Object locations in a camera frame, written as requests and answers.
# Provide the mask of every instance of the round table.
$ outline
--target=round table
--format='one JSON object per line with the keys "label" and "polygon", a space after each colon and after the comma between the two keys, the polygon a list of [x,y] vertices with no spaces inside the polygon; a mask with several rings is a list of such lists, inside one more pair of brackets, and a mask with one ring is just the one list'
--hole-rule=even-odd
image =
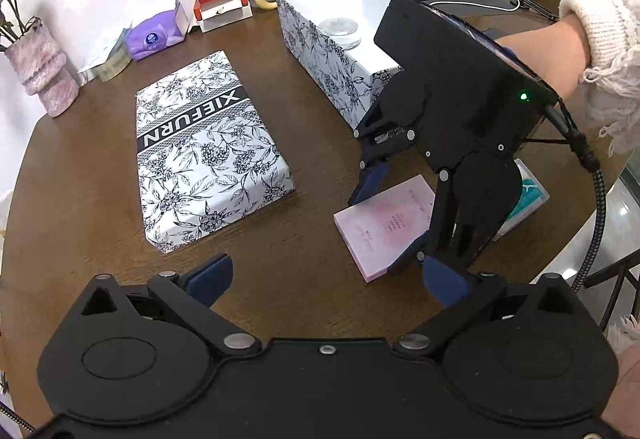
{"label": "round table", "polygon": [[[470,19],[506,33],[546,25],[531,14]],[[295,193],[178,251],[163,255],[143,233],[135,145],[135,94],[159,78],[224,50],[289,164]],[[579,126],[584,108],[569,103]],[[547,123],[537,136],[557,136]],[[594,142],[607,185],[626,157],[606,158]],[[121,284],[179,273],[220,252],[235,278],[214,305],[263,340],[283,337],[394,337],[440,308],[418,267],[366,284],[334,225],[358,181],[352,131],[287,51],[275,12],[258,13],[132,63],[106,83],[83,87],[59,118],[41,119],[15,186],[6,232],[0,311],[15,409],[34,425],[51,413],[36,379],[40,353],[93,275]],[[572,238],[594,209],[591,177],[566,146],[527,145],[520,157],[550,200],[491,244],[473,270],[528,282]],[[417,152],[393,158],[383,188],[421,173]]]}

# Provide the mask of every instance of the white box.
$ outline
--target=white box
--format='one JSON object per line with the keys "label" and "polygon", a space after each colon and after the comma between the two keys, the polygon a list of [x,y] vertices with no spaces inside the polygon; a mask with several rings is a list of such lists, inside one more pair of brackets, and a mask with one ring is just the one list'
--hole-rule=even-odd
{"label": "white box", "polygon": [[[376,101],[398,64],[373,43],[390,0],[276,0],[284,43],[351,128]],[[321,33],[331,17],[358,22],[362,41],[345,51]]]}
{"label": "white box", "polygon": [[223,25],[251,18],[253,15],[251,4],[243,6],[241,0],[214,0],[200,7],[202,20],[198,20],[195,13],[193,14],[191,27],[197,25],[206,33]]}
{"label": "white box", "polygon": [[145,234],[163,253],[294,189],[223,51],[140,90],[136,138]]}

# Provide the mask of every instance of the knit sweater cuff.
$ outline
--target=knit sweater cuff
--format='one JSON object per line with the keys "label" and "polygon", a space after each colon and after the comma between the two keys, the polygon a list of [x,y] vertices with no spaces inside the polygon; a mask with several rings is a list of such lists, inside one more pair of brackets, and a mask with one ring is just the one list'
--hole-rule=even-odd
{"label": "knit sweater cuff", "polygon": [[622,0],[561,0],[560,18],[575,13],[591,48],[591,67],[607,69],[613,58],[631,47],[628,29],[635,28],[633,13]]}

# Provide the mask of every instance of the human arm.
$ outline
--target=human arm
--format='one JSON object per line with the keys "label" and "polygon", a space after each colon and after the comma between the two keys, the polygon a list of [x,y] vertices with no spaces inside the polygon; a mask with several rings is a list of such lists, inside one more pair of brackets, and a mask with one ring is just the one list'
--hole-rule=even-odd
{"label": "human arm", "polygon": [[584,84],[609,154],[640,147],[640,0],[561,0],[561,21],[498,43],[567,98]]}
{"label": "human arm", "polygon": [[562,99],[577,88],[591,62],[587,35],[575,14],[565,16],[549,27],[505,36],[497,41],[516,53]]}

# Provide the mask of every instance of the book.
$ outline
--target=book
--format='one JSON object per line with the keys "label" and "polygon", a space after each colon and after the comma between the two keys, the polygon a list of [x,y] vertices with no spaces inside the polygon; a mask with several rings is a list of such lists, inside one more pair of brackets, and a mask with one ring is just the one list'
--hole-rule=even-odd
{"label": "book", "polygon": [[365,281],[389,266],[431,222],[435,194],[421,175],[397,184],[334,215]]}

